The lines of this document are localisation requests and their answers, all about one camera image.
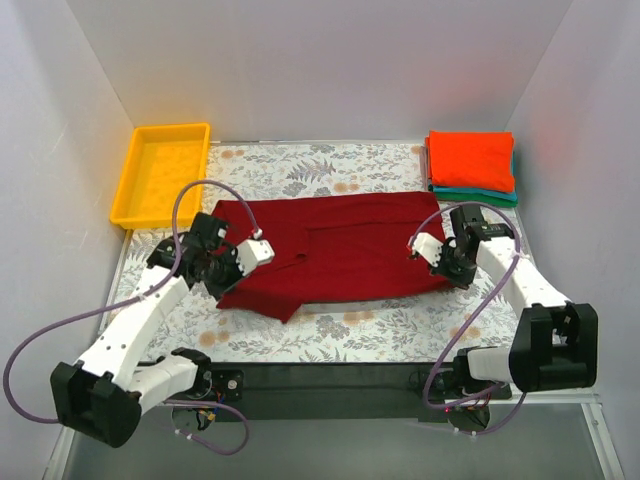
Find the floral table mat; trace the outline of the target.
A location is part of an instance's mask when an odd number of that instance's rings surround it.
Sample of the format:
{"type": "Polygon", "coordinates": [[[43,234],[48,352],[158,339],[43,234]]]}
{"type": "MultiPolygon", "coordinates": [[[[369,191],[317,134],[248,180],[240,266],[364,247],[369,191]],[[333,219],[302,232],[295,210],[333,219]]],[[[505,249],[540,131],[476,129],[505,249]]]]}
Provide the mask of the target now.
{"type": "MultiPolygon", "coordinates": [[[[217,144],[203,204],[419,190],[421,143],[217,144]]],[[[428,362],[458,347],[506,346],[517,317],[479,273],[466,289],[349,304],[305,305],[287,322],[220,310],[195,287],[156,331],[148,361],[178,347],[221,361],[428,362]]]]}

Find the green folded t shirt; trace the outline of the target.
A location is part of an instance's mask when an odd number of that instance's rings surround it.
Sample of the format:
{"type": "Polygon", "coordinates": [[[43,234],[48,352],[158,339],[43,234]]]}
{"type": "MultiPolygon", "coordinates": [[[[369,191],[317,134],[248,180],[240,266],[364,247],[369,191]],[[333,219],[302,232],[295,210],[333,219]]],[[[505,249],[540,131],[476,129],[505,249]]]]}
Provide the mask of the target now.
{"type": "Polygon", "coordinates": [[[433,195],[438,201],[444,202],[480,202],[489,204],[499,208],[515,208],[518,205],[518,200],[503,199],[488,196],[481,193],[448,193],[448,192],[433,192],[433,195]]]}

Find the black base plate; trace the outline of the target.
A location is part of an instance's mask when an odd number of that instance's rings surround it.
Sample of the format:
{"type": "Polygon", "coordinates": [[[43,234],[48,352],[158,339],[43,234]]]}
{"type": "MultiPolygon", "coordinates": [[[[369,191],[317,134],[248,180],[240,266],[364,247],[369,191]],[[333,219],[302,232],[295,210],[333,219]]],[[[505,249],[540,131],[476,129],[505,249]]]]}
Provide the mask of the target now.
{"type": "Polygon", "coordinates": [[[213,369],[203,374],[204,400],[240,401],[243,397],[245,375],[238,369],[213,369]]]}
{"type": "MultiPolygon", "coordinates": [[[[423,394],[429,373],[430,368],[417,368],[409,374],[407,386],[419,397],[423,394]]],[[[429,388],[429,400],[443,403],[445,400],[468,398],[491,386],[491,382],[476,380],[465,384],[452,368],[441,368],[429,388]]]]}

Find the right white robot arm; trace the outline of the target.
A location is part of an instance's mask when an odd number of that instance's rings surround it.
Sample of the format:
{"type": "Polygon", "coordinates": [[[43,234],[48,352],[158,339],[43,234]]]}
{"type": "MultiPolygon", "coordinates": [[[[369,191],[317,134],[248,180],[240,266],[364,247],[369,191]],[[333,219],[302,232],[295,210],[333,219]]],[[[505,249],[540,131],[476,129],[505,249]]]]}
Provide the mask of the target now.
{"type": "Polygon", "coordinates": [[[475,397],[495,385],[521,392],[589,388],[597,378],[598,315],[588,303],[574,303],[554,288],[522,250],[508,222],[489,223],[477,204],[452,207],[452,236],[415,235],[414,254],[431,274],[458,288],[469,287],[477,271],[494,284],[518,319],[508,347],[470,347],[452,361],[454,389],[475,397]]]}

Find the aluminium rail frame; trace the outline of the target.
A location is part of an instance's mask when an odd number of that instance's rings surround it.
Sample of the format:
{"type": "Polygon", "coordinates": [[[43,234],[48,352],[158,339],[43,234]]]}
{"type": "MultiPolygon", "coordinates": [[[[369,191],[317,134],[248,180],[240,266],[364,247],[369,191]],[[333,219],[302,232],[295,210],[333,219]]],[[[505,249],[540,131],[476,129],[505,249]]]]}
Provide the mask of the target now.
{"type": "MultiPolygon", "coordinates": [[[[335,363],[388,367],[395,362],[240,362],[271,367],[298,363],[302,378],[335,363]]],[[[219,455],[171,432],[193,428],[183,411],[146,414],[133,438],[112,448],[65,432],[50,461],[51,479],[619,479],[623,473],[598,396],[591,391],[514,394],[490,403],[498,431],[478,439],[455,434],[438,411],[406,391],[409,369],[388,390],[280,392],[257,407],[241,403],[249,420],[233,417],[206,431],[219,455]]]]}

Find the yellow plastic tray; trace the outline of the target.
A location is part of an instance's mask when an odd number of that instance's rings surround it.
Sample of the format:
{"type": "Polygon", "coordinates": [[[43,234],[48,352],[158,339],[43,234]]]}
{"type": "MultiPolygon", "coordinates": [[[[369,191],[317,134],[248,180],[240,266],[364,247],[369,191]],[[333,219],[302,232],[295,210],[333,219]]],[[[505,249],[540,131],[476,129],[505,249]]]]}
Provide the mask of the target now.
{"type": "Polygon", "coordinates": [[[126,230],[169,228],[179,192],[206,176],[207,123],[134,129],[109,220],[126,230]]]}

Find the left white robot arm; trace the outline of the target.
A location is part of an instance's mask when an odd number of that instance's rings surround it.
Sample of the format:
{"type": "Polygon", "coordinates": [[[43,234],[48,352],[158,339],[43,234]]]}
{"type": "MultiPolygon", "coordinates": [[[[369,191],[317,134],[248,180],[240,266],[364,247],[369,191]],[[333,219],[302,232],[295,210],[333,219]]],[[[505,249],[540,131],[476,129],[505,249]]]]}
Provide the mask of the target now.
{"type": "Polygon", "coordinates": [[[199,213],[191,228],[162,240],[147,259],[131,305],[120,308],[74,364],[59,363],[50,377],[58,421],[111,447],[126,443],[142,416],[179,396],[215,397],[210,358],[178,348],[144,366],[143,353],[162,322],[198,283],[221,299],[257,267],[271,262],[269,242],[254,234],[226,241],[229,224],[199,213]]]}

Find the orange folded t shirt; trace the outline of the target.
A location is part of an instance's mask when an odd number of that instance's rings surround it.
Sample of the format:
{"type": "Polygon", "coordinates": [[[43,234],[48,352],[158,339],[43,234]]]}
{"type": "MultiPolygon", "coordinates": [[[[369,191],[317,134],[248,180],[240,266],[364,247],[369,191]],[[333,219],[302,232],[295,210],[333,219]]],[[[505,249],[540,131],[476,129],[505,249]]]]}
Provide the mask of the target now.
{"type": "Polygon", "coordinates": [[[510,132],[431,131],[426,137],[431,179],[438,187],[512,193],[514,144],[510,132]]]}

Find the pink folded t shirt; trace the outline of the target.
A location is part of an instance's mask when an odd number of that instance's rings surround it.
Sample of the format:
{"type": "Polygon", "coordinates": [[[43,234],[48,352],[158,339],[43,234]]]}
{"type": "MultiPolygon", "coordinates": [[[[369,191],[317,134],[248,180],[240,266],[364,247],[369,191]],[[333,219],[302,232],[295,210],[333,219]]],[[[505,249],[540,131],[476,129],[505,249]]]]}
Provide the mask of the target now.
{"type": "Polygon", "coordinates": [[[425,146],[422,146],[419,153],[420,158],[420,169],[421,176],[423,181],[423,187],[426,191],[431,191],[431,180],[429,174],[429,166],[428,166],[428,150],[425,146]]]}

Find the dark red t shirt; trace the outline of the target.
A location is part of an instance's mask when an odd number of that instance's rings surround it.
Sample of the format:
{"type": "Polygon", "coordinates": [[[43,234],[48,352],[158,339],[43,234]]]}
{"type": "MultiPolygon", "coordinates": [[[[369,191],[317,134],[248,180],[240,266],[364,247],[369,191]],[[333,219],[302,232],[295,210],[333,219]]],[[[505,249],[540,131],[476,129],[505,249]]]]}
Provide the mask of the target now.
{"type": "Polygon", "coordinates": [[[444,240],[436,197],[427,192],[219,201],[214,216],[238,244],[259,225],[275,257],[218,302],[287,322],[304,304],[350,303],[448,290],[449,281],[409,257],[422,221],[444,240]]]}

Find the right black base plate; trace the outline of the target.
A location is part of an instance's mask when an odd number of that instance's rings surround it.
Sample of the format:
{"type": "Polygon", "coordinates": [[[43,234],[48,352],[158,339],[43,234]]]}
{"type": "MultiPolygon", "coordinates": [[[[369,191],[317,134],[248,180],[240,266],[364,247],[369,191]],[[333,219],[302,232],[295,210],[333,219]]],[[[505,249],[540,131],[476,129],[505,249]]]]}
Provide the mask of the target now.
{"type": "MultiPolygon", "coordinates": [[[[430,368],[417,368],[409,374],[407,386],[419,397],[423,394],[429,373],[430,368]]],[[[429,400],[443,403],[445,400],[468,398],[491,386],[491,382],[476,380],[465,384],[452,368],[441,368],[429,388],[429,400]]]]}

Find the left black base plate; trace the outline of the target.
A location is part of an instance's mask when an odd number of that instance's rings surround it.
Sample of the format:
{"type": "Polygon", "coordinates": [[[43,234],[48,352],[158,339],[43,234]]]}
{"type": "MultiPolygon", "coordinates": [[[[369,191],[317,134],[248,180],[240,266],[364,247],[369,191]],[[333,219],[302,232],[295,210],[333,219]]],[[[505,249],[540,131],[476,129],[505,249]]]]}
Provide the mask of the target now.
{"type": "Polygon", "coordinates": [[[245,375],[238,369],[213,369],[203,374],[204,400],[240,401],[243,397],[245,375]]]}

